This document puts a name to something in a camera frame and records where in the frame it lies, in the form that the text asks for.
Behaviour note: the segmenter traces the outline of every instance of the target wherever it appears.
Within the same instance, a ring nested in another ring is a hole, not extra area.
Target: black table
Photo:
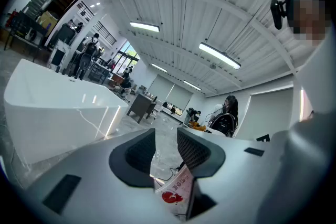
[[[32,28],[36,32],[39,32],[40,34],[42,34],[42,37],[41,37],[41,40],[40,40],[39,44],[28,41],[28,40],[24,39],[22,36],[18,35],[18,32],[20,30],[22,31],[22,29],[28,29],[28,31],[29,31],[30,28]],[[30,45],[31,47],[36,48],[35,54],[33,56],[33,62],[34,62],[38,51],[41,49],[41,46],[42,46],[42,43],[43,43],[43,38],[45,37],[47,32],[48,32],[47,29],[45,29],[43,26],[41,26],[39,23],[34,21],[32,18],[28,17],[26,14],[24,14],[21,11],[21,12],[19,12],[18,16],[15,18],[14,25],[11,28],[11,31],[9,32],[8,38],[6,40],[4,50],[6,50],[8,41],[9,41],[10,37],[12,36],[12,39],[9,43],[10,47],[13,44],[14,38],[17,38],[17,39],[23,41],[24,43],[26,43],[26,48],[27,48],[27,45]]]

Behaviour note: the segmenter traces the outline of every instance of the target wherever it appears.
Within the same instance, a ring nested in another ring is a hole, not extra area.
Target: pillar
[[[63,68],[67,68],[68,64],[70,63],[72,56],[74,55],[76,49],[78,48],[79,44],[81,43],[81,41],[86,37],[86,35],[88,34],[88,32],[94,27],[94,25],[102,18],[104,18],[104,16],[106,15],[106,10],[105,9],[101,9],[99,10],[96,15],[94,15],[92,17],[92,19],[81,29],[80,33],[75,37],[75,39],[73,40],[71,47],[70,47],[70,52],[69,54],[66,56],[66,58],[64,59],[64,63],[62,65],[62,69]]]

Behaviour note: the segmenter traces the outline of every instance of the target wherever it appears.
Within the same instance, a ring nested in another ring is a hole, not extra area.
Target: ceiling
[[[293,38],[286,19],[282,30],[274,27],[271,0],[102,1],[145,63],[166,69],[174,82],[199,86],[207,97],[294,74],[314,50]],[[158,25],[160,32],[133,28],[130,21]],[[201,42],[241,68],[201,51]]]

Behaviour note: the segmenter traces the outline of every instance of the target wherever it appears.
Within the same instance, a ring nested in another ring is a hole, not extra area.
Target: glass door
[[[116,64],[116,66],[115,66],[115,68],[113,70],[113,73],[116,73],[116,74],[118,73],[119,68],[125,62],[125,60],[126,60],[125,56],[123,56],[123,57],[120,58],[119,62]]]
[[[118,70],[118,74],[122,74],[122,73],[125,71],[126,67],[129,65],[130,62],[131,62],[131,59],[130,59],[130,58],[127,58],[127,59],[122,63],[121,67],[119,68],[119,70]]]

